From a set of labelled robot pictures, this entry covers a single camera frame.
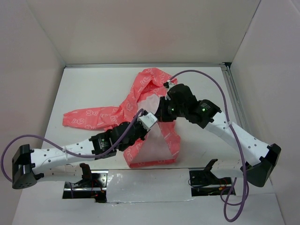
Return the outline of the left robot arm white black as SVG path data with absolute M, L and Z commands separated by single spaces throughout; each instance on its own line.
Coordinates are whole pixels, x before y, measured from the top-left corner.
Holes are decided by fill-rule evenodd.
M 141 121 L 123 122 L 103 133 L 64 147 L 19 147 L 12 158 L 12 188 L 24 189 L 40 181 L 69 181 L 87 187 L 92 183 L 88 161 L 114 157 L 117 151 L 144 140 L 151 126 Z

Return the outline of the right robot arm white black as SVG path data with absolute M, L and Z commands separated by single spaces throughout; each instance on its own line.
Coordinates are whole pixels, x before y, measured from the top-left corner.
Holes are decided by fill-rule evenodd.
M 274 170 L 281 148 L 267 144 L 252 136 L 246 130 L 227 119 L 226 114 L 213 102 L 197 100 L 190 88 L 184 84 L 165 82 L 166 96 L 161 97 L 155 116 L 160 122 L 173 122 L 185 118 L 192 124 L 205 129 L 242 153 L 247 181 L 256 187 L 263 187 Z

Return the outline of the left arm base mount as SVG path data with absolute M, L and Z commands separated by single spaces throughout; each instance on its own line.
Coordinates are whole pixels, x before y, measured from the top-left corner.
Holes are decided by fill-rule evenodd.
M 94 199 L 107 203 L 108 170 L 92 170 L 88 164 L 79 164 L 79 180 L 65 182 L 62 199 Z

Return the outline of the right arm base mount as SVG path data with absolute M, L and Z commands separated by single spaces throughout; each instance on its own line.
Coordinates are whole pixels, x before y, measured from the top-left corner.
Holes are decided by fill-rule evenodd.
M 212 172 L 212 166 L 217 162 L 212 159 L 203 169 L 190 169 L 188 185 L 191 187 L 191 195 L 215 196 L 226 195 L 232 186 L 230 177 L 217 178 Z

